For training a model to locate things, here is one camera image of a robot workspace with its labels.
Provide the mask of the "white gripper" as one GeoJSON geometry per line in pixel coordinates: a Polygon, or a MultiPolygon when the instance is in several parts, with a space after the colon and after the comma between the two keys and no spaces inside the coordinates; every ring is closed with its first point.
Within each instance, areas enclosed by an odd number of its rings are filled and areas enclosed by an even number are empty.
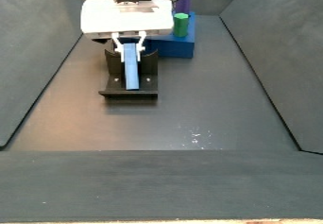
{"type": "Polygon", "coordinates": [[[126,61],[122,36],[136,36],[136,59],[142,60],[148,35],[168,35],[174,30],[172,2],[151,0],[138,3],[115,3],[112,0],[86,0],[80,10],[80,29],[91,40],[108,39],[116,44],[115,51],[126,61]]]}

